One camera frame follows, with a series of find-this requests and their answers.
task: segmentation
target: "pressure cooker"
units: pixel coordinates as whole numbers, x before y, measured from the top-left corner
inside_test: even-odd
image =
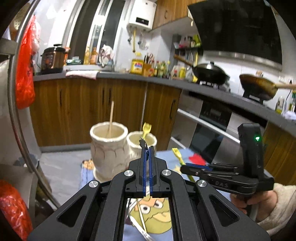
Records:
[[[54,47],[44,50],[41,60],[41,74],[63,72],[66,50],[60,46],[61,44],[54,44]]]

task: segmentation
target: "white water heater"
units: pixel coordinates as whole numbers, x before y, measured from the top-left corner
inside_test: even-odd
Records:
[[[156,3],[148,0],[135,0],[128,25],[139,29],[152,30]]]

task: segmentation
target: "cream fleece sleeve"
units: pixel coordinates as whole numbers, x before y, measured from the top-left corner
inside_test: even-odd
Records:
[[[275,183],[274,191],[278,196],[276,206],[266,219],[258,223],[270,236],[287,224],[296,209],[296,186]]]

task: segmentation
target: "range hood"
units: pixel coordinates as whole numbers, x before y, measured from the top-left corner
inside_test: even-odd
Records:
[[[207,55],[282,69],[278,27],[264,0],[207,0],[188,8]]]

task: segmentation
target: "person's arm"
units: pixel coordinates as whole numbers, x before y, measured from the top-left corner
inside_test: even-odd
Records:
[[[296,209],[296,186],[283,186],[275,183],[272,191],[257,193],[247,202],[231,195],[231,201],[241,211],[247,205],[259,204],[257,221],[269,235],[281,230],[289,221]]]

